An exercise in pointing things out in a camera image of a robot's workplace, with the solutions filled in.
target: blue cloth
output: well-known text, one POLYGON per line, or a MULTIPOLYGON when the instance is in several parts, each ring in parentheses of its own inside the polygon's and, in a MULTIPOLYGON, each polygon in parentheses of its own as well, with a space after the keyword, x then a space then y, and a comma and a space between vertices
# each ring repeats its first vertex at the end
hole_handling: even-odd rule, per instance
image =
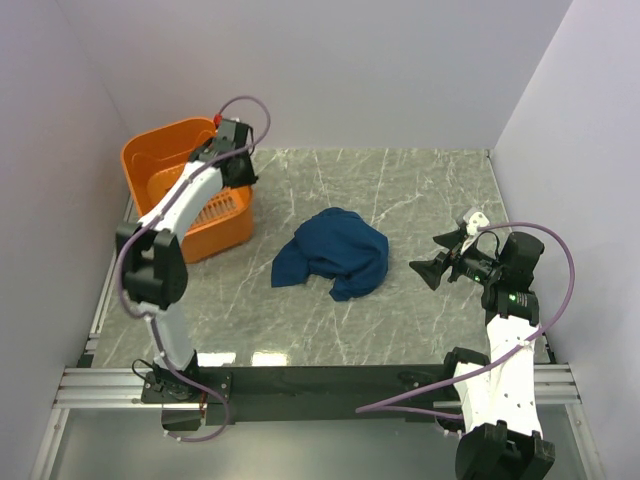
POLYGON ((389 241, 355 212, 327 208, 304 222, 273 260, 271 286, 304 283, 310 274, 335 278, 337 302, 371 293, 389 266, 389 241))

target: orange plastic bin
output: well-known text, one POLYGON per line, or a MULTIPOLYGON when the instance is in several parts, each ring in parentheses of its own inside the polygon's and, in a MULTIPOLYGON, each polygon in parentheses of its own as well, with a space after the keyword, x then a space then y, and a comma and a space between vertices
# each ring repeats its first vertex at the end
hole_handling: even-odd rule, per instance
MULTIPOLYGON (((140 216, 148 213, 178 180, 189 154, 214 136, 208 118, 188 118, 134 137, 122 149, 124 168, 140 216)), ((246 242, 253 232, 251 187, 225 188, 202 209, 182 242, 182 255, 195 263, 246 242)))

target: gray floor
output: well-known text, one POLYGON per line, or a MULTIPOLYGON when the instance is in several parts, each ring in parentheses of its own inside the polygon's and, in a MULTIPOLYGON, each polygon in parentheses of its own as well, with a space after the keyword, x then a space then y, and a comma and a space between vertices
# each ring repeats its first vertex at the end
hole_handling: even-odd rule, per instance
MULTIPOLYGON (((480 287, 461 279, 432 292, 408 266, 432 258, 439 247, 431 237, 455 229, 471 205, 506 220, 484 151, 261 150, 254 163, 253 238, 189 267, 182 305, 198 352, 237 365, 439 363, 455 346, 488 353, 480 287), (274 256, 329 206, 354 210, 387 235, 383 285, 346 303, 334 302, 330 281, 318 277, 272 289, 274 256)), ((93 366, 151 356, 145 326, 112 296, 93 366)), ((548 361, 542 348, 537 361, 548 361)))
MULTIPOLYGON (((563 407, 541 407, 557 459, 545 480, 586 480, 563 407)), ((52 479, 453 480, 457 439, 401 420, 235 425, 203 444, 164 438, 157 411, 72 411, 52 479)))

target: gray wall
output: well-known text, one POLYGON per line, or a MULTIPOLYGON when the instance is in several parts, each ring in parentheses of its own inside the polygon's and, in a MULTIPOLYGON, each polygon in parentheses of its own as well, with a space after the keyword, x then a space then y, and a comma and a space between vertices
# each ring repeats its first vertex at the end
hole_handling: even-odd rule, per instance
MULTIPOLYGON (((640 471, 639 17, 637 0, 575 0, 495 151, 510 218, 557 229, 575 255, 575 297, 551 341, 613 480, 640 471)), ((536 283, 547 313, 566 270, 549 248, 536 283)))
POLYGON ((86 341, 127 133, 54 2, 1 2, 0 45, 0 476, 23 479, 86 341))
POLYGON ((483 148, 570 0, 59 3, 134 132, 255 93, 272 146, 483 148))

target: gray marble surface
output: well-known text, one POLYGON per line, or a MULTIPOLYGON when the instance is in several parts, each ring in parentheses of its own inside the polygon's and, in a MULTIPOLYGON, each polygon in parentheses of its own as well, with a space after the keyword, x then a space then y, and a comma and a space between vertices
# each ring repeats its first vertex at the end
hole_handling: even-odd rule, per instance
MULTIPOLYGON (((453 219, 471 205, 492 222, 506 220, 485 151, 259 150, 254 164, 252 239, 189 266, 182 305, 199 353, 237 365, 439 363, 455 346, 488 353, 481 288, 461 279, 432 292, 408 266, 432 258, 440 248, 431 237, 455 229, 453 219), (329 206, 356 211, 389 238, 384 283, 344 303, 329 296, 330 280, 315 276, 271 288, 274 256, 329 206)), ((128 367, 138 357, 152 357, 145 325, 112 295, 93 366, 128 367)))

